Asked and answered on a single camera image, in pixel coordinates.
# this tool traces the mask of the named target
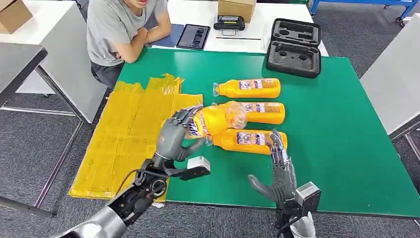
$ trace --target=green table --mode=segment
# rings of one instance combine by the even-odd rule
[[[263,54],[144,49],[126,64],[119,80],[140,82],[170,73],[185,79],[182,93],[203,94],[204,105],[230,99],[213,97],[213,82],[277,77],[276,101],[286,108],[281,125],[249,123],[247,129],[275,127],[288,136],[298,186],[313,181],[321,190],[320,212],[420,217],[420,196],[347,58],[322,58],[316,79],[269,71]],[[176,203],[273,208],[248,184],[247,175],[271,181],[267,155],[202,147],[195,155],[211,163],[211,174],[190,181],[170,179],[166,200]]]

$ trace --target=cardboard box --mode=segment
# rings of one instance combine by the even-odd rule
[[[31,17],[22,0],[0,0],[0,33],[12,34]]]
[[[250,23],[257,0],[218,0],[218,2],[218,15],[241,16],[245,23]]]

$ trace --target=person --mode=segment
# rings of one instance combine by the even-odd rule
[[[152,13],[158,25],[148,31],[144,25]],[[87,25],[92,74],[110,89],[124,62],[135,62],[144,44],[171,31],[167,0],[90,0]]]

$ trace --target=black case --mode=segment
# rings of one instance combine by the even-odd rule
[[[269,70],[315,78],[321,72],[321,27],[315,23],[277,18],[266,54]]]

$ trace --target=yellow plastic sheet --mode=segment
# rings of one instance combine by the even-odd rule
[[[179,94],[182,79],[170,74],[140,84],[117,82],[96,126],[69,195],[109,199],[127,174],[155,152],[164,120],[175,111],[203,103],[202,95]],[[132,174],[122,190],[133,180]],[[164,201],[165,195],[157,200]]]

